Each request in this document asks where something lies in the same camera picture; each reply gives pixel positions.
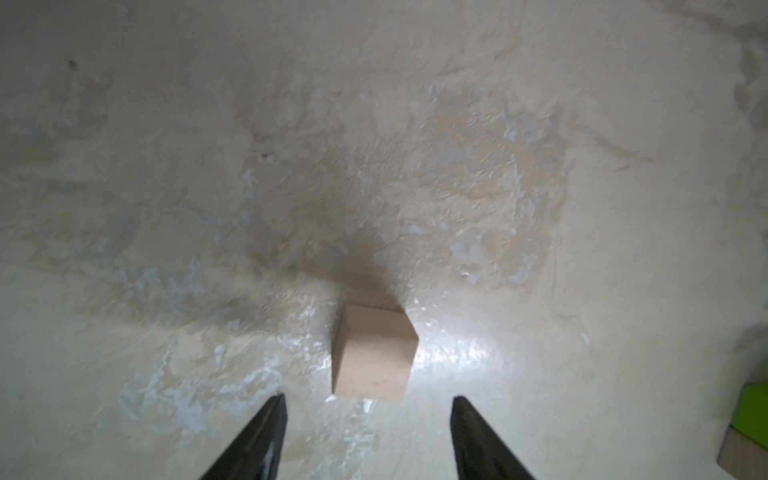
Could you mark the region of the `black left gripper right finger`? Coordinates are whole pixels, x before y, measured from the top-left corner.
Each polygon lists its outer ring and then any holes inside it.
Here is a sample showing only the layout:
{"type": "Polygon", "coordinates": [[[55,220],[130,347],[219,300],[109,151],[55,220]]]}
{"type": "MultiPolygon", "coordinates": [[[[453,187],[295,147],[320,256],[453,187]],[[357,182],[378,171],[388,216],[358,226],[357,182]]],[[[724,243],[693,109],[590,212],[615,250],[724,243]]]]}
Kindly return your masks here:
{"type": "Polygon", "coordinates": [[[464,396],[453,398],[450,432],[459,480],[534,479],[464,396]]]}

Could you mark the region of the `natural wood rectangular block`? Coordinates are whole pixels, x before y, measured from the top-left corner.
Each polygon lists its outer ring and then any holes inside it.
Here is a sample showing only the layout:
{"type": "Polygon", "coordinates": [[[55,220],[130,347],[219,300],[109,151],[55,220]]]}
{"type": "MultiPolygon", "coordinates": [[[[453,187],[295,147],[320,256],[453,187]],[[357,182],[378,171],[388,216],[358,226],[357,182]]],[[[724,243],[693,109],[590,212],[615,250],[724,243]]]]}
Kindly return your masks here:
{"type": "Polygon", "coordinates": [[[725,434],[718,466],[737,480],[768,480],[768,451],[733,427],[725,434]]]}

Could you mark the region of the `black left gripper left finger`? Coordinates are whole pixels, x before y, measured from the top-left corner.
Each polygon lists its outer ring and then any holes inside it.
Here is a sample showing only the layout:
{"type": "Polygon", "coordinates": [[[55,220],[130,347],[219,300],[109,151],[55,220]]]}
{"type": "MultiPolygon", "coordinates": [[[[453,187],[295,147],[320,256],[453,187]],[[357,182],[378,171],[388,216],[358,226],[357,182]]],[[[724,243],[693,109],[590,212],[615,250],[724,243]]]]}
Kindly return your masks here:
{"type": "Polygon", "coordinates": [[[283,393],[270,397],[201,480],[275,480],[288,423],[283,393]]]}

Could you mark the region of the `green wood block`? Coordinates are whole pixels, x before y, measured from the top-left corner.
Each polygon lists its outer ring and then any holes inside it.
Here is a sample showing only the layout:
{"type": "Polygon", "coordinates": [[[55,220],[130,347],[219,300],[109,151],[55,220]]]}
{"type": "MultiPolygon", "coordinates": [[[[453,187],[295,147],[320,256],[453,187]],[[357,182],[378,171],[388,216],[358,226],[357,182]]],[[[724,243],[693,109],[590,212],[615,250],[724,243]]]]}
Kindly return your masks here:
{"type": "Polygon", "coordinates": [[[768,384],[746,384],[734,410],[731,427],[768,449],[768,384]]]}

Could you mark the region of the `small square wood block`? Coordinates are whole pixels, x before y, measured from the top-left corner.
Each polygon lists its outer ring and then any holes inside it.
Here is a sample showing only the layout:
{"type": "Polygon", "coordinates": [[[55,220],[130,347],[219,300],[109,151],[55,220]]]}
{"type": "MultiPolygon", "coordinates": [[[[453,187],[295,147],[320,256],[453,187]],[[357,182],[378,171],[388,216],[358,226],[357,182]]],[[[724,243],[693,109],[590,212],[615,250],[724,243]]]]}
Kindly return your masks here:
{"type": "Polygon", "coordinates": [[[418,346],[406,313],[346,304],[332,345],[332,394],[402,401],[418,346]]]}

